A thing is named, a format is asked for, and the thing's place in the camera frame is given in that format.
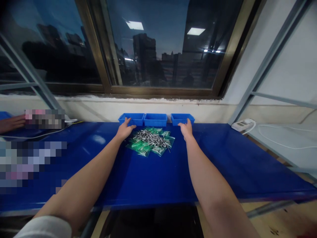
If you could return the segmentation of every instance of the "white sleeve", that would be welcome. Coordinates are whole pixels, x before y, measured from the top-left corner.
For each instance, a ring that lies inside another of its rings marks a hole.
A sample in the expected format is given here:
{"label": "white sleeve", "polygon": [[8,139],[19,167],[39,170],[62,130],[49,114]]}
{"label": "white sleeve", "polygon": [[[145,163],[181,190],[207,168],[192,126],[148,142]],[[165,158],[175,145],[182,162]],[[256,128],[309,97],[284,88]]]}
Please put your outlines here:
{"label": "white sleeve", "polygon": [[53,216],[37,217],[29,221],[14,238],[71,238],[68,222]]}

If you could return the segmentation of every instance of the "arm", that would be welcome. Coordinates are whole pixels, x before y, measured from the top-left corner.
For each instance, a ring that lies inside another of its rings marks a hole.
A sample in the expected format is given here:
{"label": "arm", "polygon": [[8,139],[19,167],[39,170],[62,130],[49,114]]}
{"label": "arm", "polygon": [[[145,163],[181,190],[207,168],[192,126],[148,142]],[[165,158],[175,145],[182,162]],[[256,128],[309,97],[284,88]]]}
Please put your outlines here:
{"label": "arm", "polygon": [[56,216],[69,222],[73,233],[87,219],[111,172],[118,149],[136,126],[127,126],[130,119],[119,127],[116,136],[81,170],[74,174],[34,216]]}
{"label": "arm", "polygon": [[192,184],[215,237],[259,237],[231,187],[199,148],[191,121],[179,123],[186,141]]}

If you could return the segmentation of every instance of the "floor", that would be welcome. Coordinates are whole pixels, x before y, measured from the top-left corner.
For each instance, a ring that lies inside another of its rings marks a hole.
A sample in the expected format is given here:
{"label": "floor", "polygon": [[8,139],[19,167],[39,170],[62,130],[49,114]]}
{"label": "floor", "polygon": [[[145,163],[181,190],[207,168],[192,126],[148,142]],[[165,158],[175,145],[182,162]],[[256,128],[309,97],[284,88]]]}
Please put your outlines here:
{"label": "floor", "polygon": [[[266,202],[243,203],[245,212],[266,204]],[[200,224],[205,238],[212,238],[212,232],[201,207],[197,206]],[[101,213],[91,238],[99,238],[109,211]],[[296,238],[298,236],[317,238],[317,200],[304,204],[294,204],[251,219],[251,223],[261,238]]]}

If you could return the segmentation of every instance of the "metal shelf frame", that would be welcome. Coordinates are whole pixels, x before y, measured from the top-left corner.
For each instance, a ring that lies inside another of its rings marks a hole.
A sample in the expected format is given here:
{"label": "metal shelf frame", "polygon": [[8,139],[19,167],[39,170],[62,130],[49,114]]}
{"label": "metal shelf frame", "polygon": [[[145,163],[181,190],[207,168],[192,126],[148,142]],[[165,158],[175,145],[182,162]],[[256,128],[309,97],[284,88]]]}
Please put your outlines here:
{"label": "metal shelf frame", "polygon": [[21,49],[14,47],[10,40],[0,32],[0,49],[9,58],[11,63],[16,67],[18,72],[22,75],[26,83],[4,84],[0,85],[1,90],[18,89],[31,87],[32,90],[39,96],[50,109],[63,109],[54,95],[51,93],[45,82],[38,75],[36,69],[25,56]]}
{"label": "metal shelf frame", "polygon": [[[268,72],[274,65],[279,54],[281,53],[284,46],[286,45],[288,39],[291,37],[294,30],[296,29],[298,23],[301,21],[301,19],[303,18],[303,16],[305,15],[309,7],[311,6],[311,3],[312,3],[312,0],[297,0],[296,1],[290,13],[288,14],[284,24],[282,25],[280,31],[278,32],[275,40],[273,41],[269,51],[267,52],[265,58],[263,59],[261,65],[259,66],[256,74],[254,75],[250,85],[248,86],[246,92],[244,93],[241,101],[239,102],[236,110],[234,111],[233,115],[229,119],[229,122],[228,122],[229,125],[232,125],[234,122],[239,120],[240,116],[243,114],[243,112],[245,111],[245,109],[248,107],[248,105],[251,103],[252,99],[255,96],[269,98],[269,99],[282,101],[282,102],[286,102],[290,104],[295,104],[298,106],[304,106],[304,107],[317,109],[317,105],[313,103],[292,100],[288,98],[283,98],[283,97],[278,97],[274,95],[257,92],[261,84],[265,80]],[[290,168],[290,169],[293,171],[299,171],[299,172],[309,172],[301,168]],[[294,203],[295,202],[293,201],[272,202],[247,212],[247,216],[249,218],[253,218],[259,215],[263,215],[263,214],[275,211],[277,209],[282,209]]]}

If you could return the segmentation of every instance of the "white cable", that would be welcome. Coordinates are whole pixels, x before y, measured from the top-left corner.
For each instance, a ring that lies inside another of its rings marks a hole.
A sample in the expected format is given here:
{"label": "white cable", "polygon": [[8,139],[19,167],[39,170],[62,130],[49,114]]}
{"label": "white cable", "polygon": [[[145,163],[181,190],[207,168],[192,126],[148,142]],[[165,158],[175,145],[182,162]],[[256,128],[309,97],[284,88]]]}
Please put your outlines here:
{"label": "white cable", "polygon": [[36,136],[36,137],[13,137],[13,136],[2,136],[2,135],[0,135],[0,137],[16,138],[16,139],[35,139],[35,138],[38,138],[38,137],[42,137],[42,136],[46,136],[46,135],[53,134],[53,133],[56,133],[56,132],[60,132],[60,131],[62,131],[62,130],[65,130],[65,129],[68,128],[68,127],[65,127],[64,129],[61,129],[61,130],[59,130],[59,131],[46,133],[46,134],[44,134],[44,135],[40,135],[40,136]]}
{"label": "white cable", "polygon": [[308,148],[317,148],[317,146],[307,146],[307,147],[300,147],[300,148],[293,148],[293,147],[289,147],[289,146],[286,146],[286,145],[283,145],[283,144],[280,144],[280,143],[277,143],[276,141],[273,141],[269,138],[267,138],[266,136],[264,136],[260,130],[260,127],[261,126],[264,126],[264,127],[272,127],[272,128],[280,128],[280,127],[284,127],[284,128],[291,128],[291,129],[294,129],[294,130],[300,130],[300,131],[310,131],[310,132],[317,132],[317,131],[314,131],[314,130],[304,130],[304,129],[299,129],[299,128],[294,128],[294,127],[287,127],[287,126],[279,126],[279,127],[275,127],[275,126],[269,126],[269,125],[259,125],[258,129],[259,129],[259,133],[261,136],[263,136],[265,139],[268,139],[269,141],[275,143],[275,144],[278,144],[278,145],[281,145],[283,147],[286,147],[286,148],[289,148],[289,149],[308,149]]}
{"label": "white cable", "polygon": [[66,123],[67,123],[67,122],[76,122],[76,121],[78,121],[78,119],[70,119],[70,120],[68,120],[68,121],[65,120]]}
{"label": "white cable", "polygon": [[253,123],[253,126],[251,127],[250,130],[248,130],[248,131],[242,133],[242,135],[245,135],[245,134],[249,133],[250,131],[252,131],[252,130],[255,128],[255,125],[257,124],[257,123],[256,123],[254,120],[252,120],[252,119],[246,119],[246,120],[251,121],[251,122]]}

